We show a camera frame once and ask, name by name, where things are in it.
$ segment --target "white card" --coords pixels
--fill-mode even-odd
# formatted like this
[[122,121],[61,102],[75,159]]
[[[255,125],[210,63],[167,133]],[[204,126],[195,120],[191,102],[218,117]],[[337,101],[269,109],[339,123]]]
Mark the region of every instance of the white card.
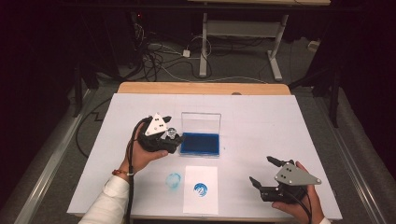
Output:
[[186,166],[183,213],[219,214],[218,167]]

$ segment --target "bracelet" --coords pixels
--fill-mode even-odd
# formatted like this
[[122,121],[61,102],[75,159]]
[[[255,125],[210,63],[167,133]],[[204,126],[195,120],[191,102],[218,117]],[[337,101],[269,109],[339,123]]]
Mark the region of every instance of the bracelet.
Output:
[[130,174],[130,173],[128,173],[126,171],[123,171],[123,170],[113,170],[113,172],[111,172],[111,174],[113,174],[113,175],[119,175],[119,174],[134,175],[134,174]]

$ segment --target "white sleeve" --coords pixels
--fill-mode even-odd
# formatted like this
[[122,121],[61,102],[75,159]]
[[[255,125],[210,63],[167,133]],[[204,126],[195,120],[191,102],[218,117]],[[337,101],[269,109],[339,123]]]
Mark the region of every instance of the white sleeve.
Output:
[[129,198],[129,184],[113,175],[79,224],[121,223]]
[[329,221],[329,219],[324,217],[319,224],[331,224],[331,222]]

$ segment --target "table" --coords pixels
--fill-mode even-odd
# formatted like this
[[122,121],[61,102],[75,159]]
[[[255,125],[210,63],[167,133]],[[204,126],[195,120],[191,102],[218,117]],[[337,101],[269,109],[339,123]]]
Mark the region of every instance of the table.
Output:
[[[192,2],[227,3],[227,4],[265,4],[265,5],[298,5],[298,6],[328,6],[330,0],[189,0]],[[257,21],[211,21],[204,13],[202,31],[202,49],[200,58],[200,77],[206,77],[207,63],[207,36],[208,35],[234,35],[252,37],[274,37],[275,44],[272,50],[267,51],[276,81],[282,81],[282,75],[276,61],[276,54],[286,28],[289,15],[283,15],[280,22],[257,22]]]
[[[83,215],[88,210],[112,169],[123,158],[136,123],[156,109],[160,111],[152,113],[171,116],[169,124],[177,130],[180,130],[182,111],[220,112],[220,156],[186,158],[176,152],[151,162],[135,177],[133,217],[291,220],[270,203],[264,203],[248,179],[253,176],[264,186],[276,186],[273,177],[279,168],[265,159],[273,156],[301,161],[313,175],[321,178],[322,185],[317,187],[317,192],[326,217],[342,218],[295,97],[282,84],[239,83],[122,83],[107,111],[68,213]],[[165,185],[169,174],[180,174],[183,179],[186,166],[190,165],[218,167],[217,215],[183,213],[183,181],[178,190],[170,190]]]

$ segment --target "hand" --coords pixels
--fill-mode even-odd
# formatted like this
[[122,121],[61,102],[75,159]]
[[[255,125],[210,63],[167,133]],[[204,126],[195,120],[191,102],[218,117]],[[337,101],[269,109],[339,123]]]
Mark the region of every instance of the hand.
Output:
[[[132,166],[134,167],[134,174],[145,168],[151,161],[158,160],[159,158],[165,157],[168,155],[168,151],[160,150],[155,152],[148,152],[140,146],[139,142],[137,142],[137,136],[140,133],[140,130],[143,126],[143,123],[137,128],[136,134],[134,137],[134,141],[128,143],[128,147],[130,144],[134,144],[133,153],[132,153]],[[129,162],[128,162],[128,147],[126,148],[125,158],[120,166],[120,170],[128,172],[129,170]],[[128,176],[125,174],[119,174],[119,177],[128,181]]]
[[[298,161],[296,162],[298,168],[307,171]],[[315,187],[313,185],[307,186],[307,194],[309,195],[309,199],[311,200],[312,206],[312,224],[319,224],[321,220],[324,218],[323,211],[320,206],[320,199],[315,191]],[[308,197],[305,196],[302,200],[303,204],[309,210],[309,201]],[[274,202],[272,206],[276,209],[279,209],[285,213],[291,214],[294,216],[300,223],[308,223],[308,215],[304,211],[304,209],[299,204],[287,204],[281,202]]]

